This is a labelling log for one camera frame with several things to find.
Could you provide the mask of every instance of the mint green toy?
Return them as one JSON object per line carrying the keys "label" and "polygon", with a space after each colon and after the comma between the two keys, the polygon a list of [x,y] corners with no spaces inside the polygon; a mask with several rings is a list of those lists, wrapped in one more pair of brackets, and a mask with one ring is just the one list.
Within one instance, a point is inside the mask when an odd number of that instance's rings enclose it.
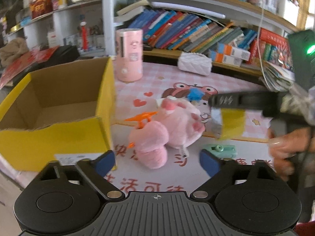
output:
{"label": "mint green toy", "polygon": [[204,149],[220,159],[234,159],[237,155],[237,151],[234,145],[207,144],[204,146]]}

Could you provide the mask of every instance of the table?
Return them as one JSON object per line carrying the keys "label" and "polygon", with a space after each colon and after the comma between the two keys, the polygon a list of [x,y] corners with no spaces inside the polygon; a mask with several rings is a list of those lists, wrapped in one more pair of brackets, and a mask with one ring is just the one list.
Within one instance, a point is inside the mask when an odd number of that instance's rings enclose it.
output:
{"label": "table", "polygon": [[[189,193],[193,191],[209,178],[199,165],[199,151],[206,143],[221,143],[209,137],[211,135],[206,132],[188,148],[190,152],[188,159],[181,159],[177,150],[168,148],[169,158],[166,165],[158,170],[150,170],[139,164],[132,149],[126,148],[128,134],[132,127],[124,122],[124,119],[144,111],[156,110],[156,99],[161,98],[167,90],[167,93],[176,95],[175,92],[178,88],[182,88],[181,85],[186,88],[189,85],[209,86],[210,92],[214,89],[219,92],[264,89],[262,86],[224,75],[210,74],[205,77],[180,71],[174,66],[154,63],[144,63],[144,76],[139,81],[126,84],[116,79],[115,84],[116,119],[111,130],[118,169],[109,173],[106,179],[124,192],[186,190]],[[204,105],[202,114],[207,128],[206,120],[209,114],[207,104]],[[269,120],[263,119],[260,112],[255,111],[247,111],[246,117],[246,130],[243,136],[222,143],[236,146],[237,160],[241,164],[252,164],[255,159],[263,159],[271,163],[265,144]],[[1,156],[0,170],[23,187],[26,187],[36,175],[35,172],[14,170]]]}

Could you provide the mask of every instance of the red heart print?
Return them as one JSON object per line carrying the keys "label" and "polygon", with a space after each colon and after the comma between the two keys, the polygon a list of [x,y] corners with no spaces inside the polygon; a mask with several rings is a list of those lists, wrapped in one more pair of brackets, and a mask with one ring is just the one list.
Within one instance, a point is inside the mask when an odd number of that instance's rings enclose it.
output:
{"label": "red heart print", "polygon": [[135,107],[144,106],[144,105],[146,105],[146,101],[141,101],[140,99],[135,99],[133,101],[133,105]]}
{"label": "red heart print", "polygon": [[146,93],[143,93],[145,96],[147,97],[151,97],[153,95],[153,92],[146,92]]}

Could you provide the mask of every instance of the white quilted pouch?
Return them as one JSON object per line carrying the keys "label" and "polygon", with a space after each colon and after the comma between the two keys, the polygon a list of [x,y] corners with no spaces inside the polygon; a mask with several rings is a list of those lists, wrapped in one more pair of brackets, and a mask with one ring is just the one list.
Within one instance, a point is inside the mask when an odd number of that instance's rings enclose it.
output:
{"label": "white quilted pouch", "polygon": [[209,75],[212,68],[212,59],[200,53],[182,52],[178,59],[178,68],[200,75]]}

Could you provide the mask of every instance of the hand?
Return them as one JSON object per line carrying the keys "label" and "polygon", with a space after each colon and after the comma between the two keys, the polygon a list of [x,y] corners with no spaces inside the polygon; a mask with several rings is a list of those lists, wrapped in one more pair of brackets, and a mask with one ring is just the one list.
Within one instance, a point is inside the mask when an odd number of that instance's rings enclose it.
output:
{"label": "hand", "polygon": [[[310,137],[310,128],[297,129],[281,137],[274,136],[271,129],[268,129],[269,154],[274,158],[274,168],[278,175],[287,181],[289,175],[294,173],[294,167],[286,158],[297,152],[303,152],[307,148]],[[315,140],[312,139],[310,152],[315,152]],[[308,164],[308,171],[315,171],[315,161]]]}

